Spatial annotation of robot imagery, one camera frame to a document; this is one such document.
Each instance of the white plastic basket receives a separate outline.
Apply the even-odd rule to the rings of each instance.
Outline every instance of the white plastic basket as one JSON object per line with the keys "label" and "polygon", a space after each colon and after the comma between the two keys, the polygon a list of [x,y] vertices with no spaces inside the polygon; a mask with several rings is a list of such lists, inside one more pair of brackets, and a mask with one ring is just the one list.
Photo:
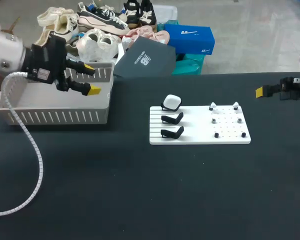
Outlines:
{"label": "white plastic basket", "polygon": [[[6,92],[14,110],[25,125],[74,125],[74,124],[106,124],[108,121],[111,90],[113,86],[113,63],[89,64],[95,69],[94,76],[77,74],[67,68],[66,76],[74,81],[92,83],[101,88],[98,95],[84,96],[80,92],[69,89],[58,91],[54,84],[10,80]],[[10,125],[17,125],[10,110],[0,97],[0,115]]]}

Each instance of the shoe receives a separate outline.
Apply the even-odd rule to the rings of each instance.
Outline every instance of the shoe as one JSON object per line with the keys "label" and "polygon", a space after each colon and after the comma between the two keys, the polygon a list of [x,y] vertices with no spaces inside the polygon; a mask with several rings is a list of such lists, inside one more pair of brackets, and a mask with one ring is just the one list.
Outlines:
{"label": "shoe", "polygon": [[153,31],[157,31],[157,18],[154,11],[154,6],[150,0],[142,0],[140,11],[142,16],[140,17],[141,26],[151,26]]}
{"label": "shoe", "polygon": [[77,43],[84,35],[85,35],[84,32],[80,32],[72,36],[72,38],[68,41],[67,45],[65,45],[65,49],[68,54],[71,54],[75,57],[79,56]]}
{"label": "shoe", "polygon": [[153,33],[151,26],[142,26],[135,29],[130,30],[126,36],[122,38],[122,45],[124,49],[131,48],[132,44],[137,40],[138,37],[143,37],[146,33]]}
{"label": "shoe", "polygon": [[142,35],[142,37],[151,39],[153,41],[156,41],[156,42],[159,42],[162,44],[168,44],[169,40],[170,40],[170,34],[165,30],[158,31],[157,33],[146,32],[145,34]]}
{"label": "shoe", "polygon": [[38,45],[38,46],[43,46],[47,43],[47,40],[50,36],[50,34],[53,34],[54,31],[52,31],[51,29],[44,29],[41,33],[41,36],[40,38],[34,43],[35,45]]}
{"label": "shoe", "polygon": [[100,29],[91,29],[77,43],[80,59],[84,62],[111,60],[118,54],[121,39],[105,34]]}
{"label": "shoe", "polygon": [[116,16],[107,15],[106,10],[94,8],[93,11],[89,11],[82,2],[78,4],[78,8],[78,24],[81,28],[96,28],[114,35],[126,35],[130,31],[125,22]]}
{"label": "shoe", "polygon": [[125,9],[125,15],[127,17],[126,23],[130,29],[135,29],[139,27],[140,19],[140,4],[137,0],[128,0],[128,2],[123,3]]}
{"label": "shoe", "polygon": [[99,8],[99,9],[102,9],[102,10],[105,10],[106,11],[106,14],[109,16],[109,17],[118,17],[120,18],[122,21],[124,21],[125,23],[127,22],[127,16],[124,14],[124,13],[121,13],[121,12],[116,12],[115,8],[112,7],[112,6],[108,6],[108,5],[102,5],[103,3],[100,3],[98,2],[98,0],[96,0],[96,2],[94,0],[92,0],[92,5],[95,7],[95,8]]}
{"label": "shoe", "polygon": [[44,13],[40,14],[36,19],[39,26],[47,27],[54,25],[59,16],[64,14],[74,14],[72,9],[64,9],[63,7],[49,7]]}
{"label": "shoe", "polygon": [[68,42],[73,35],[79,33],[78,18],[77,14],[61,15],[54,23],[54,35]]}

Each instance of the white clip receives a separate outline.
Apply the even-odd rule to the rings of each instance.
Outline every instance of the white clip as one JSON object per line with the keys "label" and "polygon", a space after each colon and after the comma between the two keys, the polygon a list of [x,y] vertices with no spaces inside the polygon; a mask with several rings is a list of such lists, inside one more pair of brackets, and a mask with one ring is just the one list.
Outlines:
{"label": "white clip", "polygon": [[217,107],[217,105],[213,102],[211,103],[209,110],[212,111],[213,109],[215,109]]}
{"label": "white clip", "polygon": [[232,106],[234,110],[238,110],[239,103],[236,101]]}

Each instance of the black clip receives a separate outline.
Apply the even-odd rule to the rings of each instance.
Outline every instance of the black clip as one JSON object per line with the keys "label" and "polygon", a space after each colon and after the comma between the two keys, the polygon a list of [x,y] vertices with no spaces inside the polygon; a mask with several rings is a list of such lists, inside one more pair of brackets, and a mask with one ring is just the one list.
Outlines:
{"label": "black clip", "polygon": [[171,138],[171,139],[178,139],[181,134],[184,132],[185,128],[181,126],[177,132],[168,131],[168,130],[161,130],[162,137]]}
{"label": "black clip", "polygon": [[167,123],[167,124],[178,125],[183,117],[184,117],[184,113],[180,112],[176,118],[163,115],[161,116],[161,120],[163,124]]}

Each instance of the new balance box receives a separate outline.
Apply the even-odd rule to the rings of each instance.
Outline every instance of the new balance box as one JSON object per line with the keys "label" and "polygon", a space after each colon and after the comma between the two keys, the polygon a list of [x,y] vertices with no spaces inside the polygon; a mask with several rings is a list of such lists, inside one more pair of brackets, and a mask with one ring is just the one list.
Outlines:
{"label": "new balance box", "polygon": [[208,26],[165,24],[164,30],[170,34],[168,45],[177,54],[211,55],[214,50],[215,38]]}
{"label": "new balance box", "polygon": [[175,68],[174,47],[138,37],[115,65],[113,75],[122,78],[170,76]]}

